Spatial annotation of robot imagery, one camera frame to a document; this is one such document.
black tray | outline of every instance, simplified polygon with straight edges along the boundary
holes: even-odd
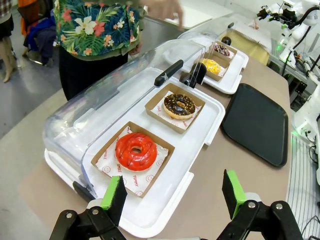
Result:
[[[252,86],[239,85],[227,107],[222,129],[273,166],[283,167],[287,163],[288,115]]]

blue cloth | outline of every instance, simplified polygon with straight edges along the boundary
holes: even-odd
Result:
[[[47,18],[40,23],[38,23],[36,26],[30,27],[30,32],[27,36],[27,43],[28,46],[32,51],[38,51],[38,46],[35,41],[35,36],[43,29],[50,28],[52,26],[56,26],[56,21],[53,16],[50,18]]]

plaid shirt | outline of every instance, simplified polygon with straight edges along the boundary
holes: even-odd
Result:
[[[0,0],[0,18],[11,12],[12,0]]]

green tape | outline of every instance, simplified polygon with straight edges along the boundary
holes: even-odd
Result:
[[[109,184],[109,187],[104,194],[104,197],[102,199],[100,207],[106,211],[111,207],[111,203],[114,199],[119,181],[120,181],[120,176],[113,176],[111,178],[111,182]]]
[[[246,194],[245,194],[245,192],[244,192],[244,190],[238,180],[236,172],[234,170],[228,170],[227,175],[231,181],[231,184],[233,187],[234,197],[236,200],[236,206],[235,206],[235,210],[234,210],[233,217],[232,217],[232,219],[234,219],[235,216],[237,215],[241,205],[244,204],[245,201],[247,201],[247,197],[246,197]]]

red frosted donut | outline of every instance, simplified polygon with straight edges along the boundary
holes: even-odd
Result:
[[[134,172],[149,169],[157,157],[157,146],[142,133],[129,133],[118,140],[115,156],[119,163]]]

